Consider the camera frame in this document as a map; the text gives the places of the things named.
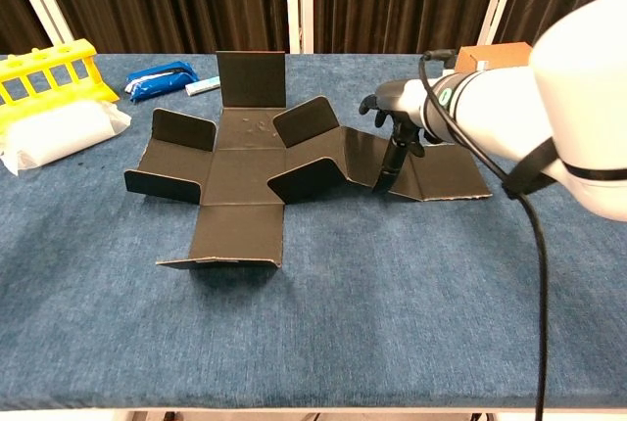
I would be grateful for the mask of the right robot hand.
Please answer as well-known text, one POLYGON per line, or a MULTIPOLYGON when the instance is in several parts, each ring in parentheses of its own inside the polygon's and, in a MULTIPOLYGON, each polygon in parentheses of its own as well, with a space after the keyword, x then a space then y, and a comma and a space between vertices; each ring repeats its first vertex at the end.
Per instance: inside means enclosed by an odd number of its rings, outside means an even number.
POLYGON ((359 114, 375 112, 377 128, 383 126, 387 117, 393 122, 373 193, 383 194, 394 186, 407 154, 420 159, 425 157, 425 147, 419 139, 420 131, 425 129, 420 119, 425 99, 426 91, 417 79, 400 79, 382 83, 360 102, 359 114))

